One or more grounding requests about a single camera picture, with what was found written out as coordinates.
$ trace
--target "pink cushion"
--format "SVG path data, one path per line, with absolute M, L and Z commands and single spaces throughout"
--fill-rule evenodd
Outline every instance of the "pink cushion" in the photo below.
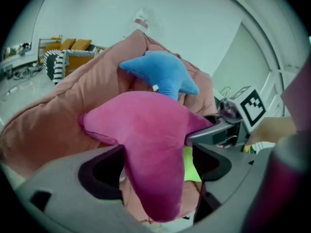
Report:
M 16 113 L 0 135 L 1 160 L 27 178 L 56 158 L 98 148 L 100 142 L 83 134 L 77 117 L 120 93 L 152 90 L 118 68 L 121 62 L 142 56 L 147 50 L 167 49 L 143 32 L 135 31 L 68 75 L 44 98 Z M 181 60 L 200 94 L 180 94 L 179 103 L 200 115 L 215 113 L 210 76 Z
M 160 93 L 133 91 L 81 115 L 79 122 L 94 139 L 125 146 L 126 174 L 153 220 L 179 215 L 185 137 L 210 127 L 208 120 Z

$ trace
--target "blue plush toy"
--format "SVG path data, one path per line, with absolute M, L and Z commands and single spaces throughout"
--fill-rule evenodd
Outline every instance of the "blue plush toy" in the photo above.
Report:
M 174 100 L 178 100 L 178 92 L 199 94 L 185 65 L 171 53 L 146 51 L 144 56 L 124 61 L 120 67 L 144 80 L 154 90 L 158 87 L 159 93 Z

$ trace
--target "yellow-green fabric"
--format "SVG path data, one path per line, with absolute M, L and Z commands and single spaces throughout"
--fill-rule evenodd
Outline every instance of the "yellow-green fabric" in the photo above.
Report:
M 200 176 L 193 165 L 192 148 L 184 147 L 184 166 L 185 166 L 185 181 L 200 182 Z

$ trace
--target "sofa cushion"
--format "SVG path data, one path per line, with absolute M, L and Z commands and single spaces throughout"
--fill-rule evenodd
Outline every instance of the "sofa cushion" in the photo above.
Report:
M 27 178 L 45 163 L 96 149 L 100 142 L 86 135 L 77 118 L 126 91 L 152 91 L 145 82 L 121 70 L 120 63 L 165 47 L 141 31 L 107 48 L 79 67 L 42 99 L 16 113 L 0 135 L 0 157 Z M 200 115 L 216 112 L 208 74 L 179 57 L 200 89 L 199 95 L 179 94 L 178 102 Z
M 88 46 L 88 48 L 86 49 L 86 51 L 93 51 L 93 52 L 95 52 L 95 51 L 96 51 L 96 46 L 93 45 L 93 44 L 90 44 L 90 45 Z
M 51 50 L 58 50 L 61 47 L 61 43 L 50 43 L 45 47 L 45 52 L 51 51 Z
M 70 49 L 72 45 L 75 43 L 75 41 L 76 39 L 66 39 L 60 46 L 59 50 Z
M 71 50 L 87 50 L 91 42 L 92 40 L 79 39 L 73 44 Z
M 53 80 L 54 78 L 54 63 L 56 63 L 56 58 L 59 56 L 60 53 L 61 50 L 50 50 L 44 54 L 43 67 L 50 80 Z

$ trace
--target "magenta pillow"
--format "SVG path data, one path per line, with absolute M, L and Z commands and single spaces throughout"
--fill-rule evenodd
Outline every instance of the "magenta pillow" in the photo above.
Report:
M 212 126 L 208 120 L 165 95 L 133 91 L 80 115 L 79 123 L 97 140 L 124 145 L 126 174 L 149 217 L 178 216 L 185 136 Z

